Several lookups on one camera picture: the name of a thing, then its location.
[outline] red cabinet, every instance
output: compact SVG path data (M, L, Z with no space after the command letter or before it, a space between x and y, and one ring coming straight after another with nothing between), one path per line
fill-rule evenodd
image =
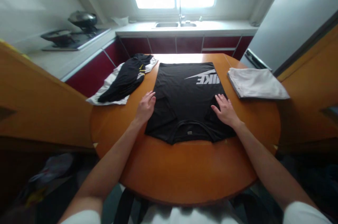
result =
M121 38L130 57L136 53L151 53L147 38Z
M177 37L177 53L201 53L203 37Z
M89 61L65 83L86 97L94 95L104 80L114 71L114 65L104 51Z
M176 53L175 38L148 38L153 53Z
M251 40L253 39L253 36L243 36L240 39L240 42L238 44L238 47L235 51L235 53L233 54L233 57L237 60L241 60L241 58L243 57L246 49L248 48Z
M107 47L104 47L103 50L106 51L109 58L113 61L116 67L118 67L121 63L124 63L129 59L129 56L124 47L122 46L122 43L119 38L116 38Z
M236 48L238 37L204 37L203 48Z

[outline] pot lid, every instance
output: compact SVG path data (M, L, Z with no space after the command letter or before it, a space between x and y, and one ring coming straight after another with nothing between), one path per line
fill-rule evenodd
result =
M93 20L95 18L96 18L95 14L88 13L86 11L75 11L69 16L68 20L70 22L80 22L86 20Z

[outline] round wooden table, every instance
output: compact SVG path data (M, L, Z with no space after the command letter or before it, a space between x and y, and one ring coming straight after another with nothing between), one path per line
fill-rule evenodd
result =
M230 67L246 68L236 59L218 54L154 55L159 62L145 75L126 105L94 106L91 116L93 142L102 158L133 120L147 91L154 88L158 65L163 63L213 62L225 93L239 118L257 139L275 154L280 136L280 117L273 101L239 100L227 72ZM154 202L197 206L232 197L252 185L257 175L237 137L211 143L188 141L169 145L140 131L120 183Z

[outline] white cloth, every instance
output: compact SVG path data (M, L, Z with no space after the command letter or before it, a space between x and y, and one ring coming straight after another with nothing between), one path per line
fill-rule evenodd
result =
M145 73L149 73L152 68L156 65L158 62L157 59L154 57L151 58L150 63L145 66ZM98 102L99 97L106 92L110 85L115 81L117 75L119 74L121 67L124 63L120 64L117 68L114 69L114 72L112 72L106 79L103 84L103 86L90 98L87 99L87 102L91 103L92 105L110 105L110 104L126 104L128 101L128 98L130 95L126 96L124 99L121 99L119 101L114 101L114 102L105 102L105 103L100 103Z
M84 210L70 216L61 224L100 224L100 216L92 210ZM224 206L181 208L153 205L149 207L142 224L241 224L229 203ZM284 213L283 224L331 224L317 209L301 202L290 204Z
M283 85L268 69L230 68L228 78L239 98L290 98Z

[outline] sink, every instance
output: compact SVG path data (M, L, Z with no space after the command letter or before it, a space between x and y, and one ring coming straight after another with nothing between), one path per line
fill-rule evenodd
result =
M194 23L183 23L181 24L181 27L196 27L197 25Z
M156 23L155 28L177 28L179 26L178 23L168 22L168 23Z

